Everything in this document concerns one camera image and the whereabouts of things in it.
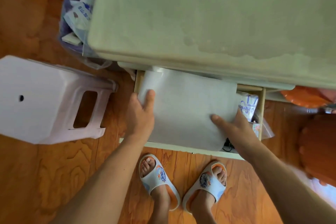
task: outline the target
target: wooden floor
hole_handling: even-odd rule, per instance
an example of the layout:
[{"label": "wooden floor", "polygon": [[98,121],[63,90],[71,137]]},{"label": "wooden floor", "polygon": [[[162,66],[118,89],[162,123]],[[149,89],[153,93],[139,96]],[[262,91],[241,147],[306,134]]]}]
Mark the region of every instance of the wooden floor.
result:
[{"label": "wooden floor", "polygon": [[[82,65],[57,42],[62,0],[0,0],[0,57],[7,54],[81,69],[117,81],[99,139],[56,145],[31,145],[0,135],[0,223],[48,223],[57,211],[117,147],[125,131],[125,110],[133,81],[127,73],[95,71]],[[306,110],[291,104],[267,102],[265,118],[275,138],[264,143],[280,158],[299,166],[296,137],[308,118]],[[162,162],[183,195],[210,156],[145,148]],[[252,167],[245,161],[220,159],[227,166],[227,190],[213,211],[218,223],[281,223],[274,205]],[[146,223],[153,203],[133,174],[120,223]],[[178,209],[170,223],[194,223]]]}]

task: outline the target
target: forearm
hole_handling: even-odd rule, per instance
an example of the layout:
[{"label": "forearm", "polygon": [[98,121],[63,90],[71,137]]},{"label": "forearm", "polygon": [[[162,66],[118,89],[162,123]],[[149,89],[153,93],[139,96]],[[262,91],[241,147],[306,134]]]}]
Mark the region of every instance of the forearm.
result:
[{"label": "forearm", "polygon": [[117,223],[144,144],[138,136],[125,137],[53,223]]},{"label": "forearm", "polygon": [[251,164],[284,224],[335,222],[336,211],[305,186],[288,166],[264,145],[257,152]]}]

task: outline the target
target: foot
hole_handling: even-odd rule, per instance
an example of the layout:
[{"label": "foot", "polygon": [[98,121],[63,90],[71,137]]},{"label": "foot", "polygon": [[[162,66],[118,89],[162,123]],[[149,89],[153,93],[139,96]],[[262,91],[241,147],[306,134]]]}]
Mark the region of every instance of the foot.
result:
[{"label": "foot", "polygon": [[[148,175],[155,168],[155,160],[152,158],[146,158],[142,161],[140,166],[140,177],[143,178]],[[155,202],[170,206],[170,196],[167,192],[166,186],[160,185],[152,190],[150,193]]]},{"label": "foot", "polygon": [[[226,186],[226,172],[221,167],[214,167],[212,169],[213,174],[220,181],[221,184]],[[200,189],[197,196],[191,203],[191,213],[199,213],[204,210],[210,211],[211,207],[215,203],[215,197],[209,192]]]}]

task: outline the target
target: left hand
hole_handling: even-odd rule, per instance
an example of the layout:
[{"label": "left hand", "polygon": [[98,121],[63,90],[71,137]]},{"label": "left hand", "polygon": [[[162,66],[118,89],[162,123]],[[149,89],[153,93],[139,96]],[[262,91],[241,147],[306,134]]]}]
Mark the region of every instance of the left hand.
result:
[{"label": "left hand", "polygon": [[149,90],[146,94],[145,104],[142,106],[138,94],[132,93],[126,113],[126,136],[136,136],[147,141],[154,128],[154,99],[155,91]]}]

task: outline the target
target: white slide sandal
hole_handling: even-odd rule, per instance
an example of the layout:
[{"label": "white slide sandal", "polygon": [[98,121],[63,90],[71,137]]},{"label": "white slide sandal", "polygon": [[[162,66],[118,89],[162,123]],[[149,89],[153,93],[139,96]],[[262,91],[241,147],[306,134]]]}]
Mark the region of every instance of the white slide sandal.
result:
[{"label": "white slide sandal", "polygon": [[219,161],[213,161],[207,165],[202,171],[202,174],[198,177],[197,181],[192,185],[192,187],[188,190],[188,192],[183,197],[182,205],[183,209],[191,214],[190,205],[192,201],[198,194],[200,189],[203,189],[215,197],[215,203],[221,198],[224,193],[226,186],[221,184],[221,182],[217,179],[217,177],[213,174],[212,169],[216,166],[220,166],[227,175],[226,168],[224,164]]},{"label": "white slide sandal", "polygon": [[162,164],[157,159],[157,157],[155,157],[153,154],[145,154],[139,162],[139,174],[141,163],[144,161],[144,159],[147,158],[152,158],[155,160],[155,167],[152,171],[149,172],[148,175],[143,178],[140,177],[143,186],[150,195],[152,190],[157,186],[166,185],[167,192],[170,196],[170,211],[175,210],[181,203],[180,195],[175,186],[169,180],[165,170],[162,167]]}]

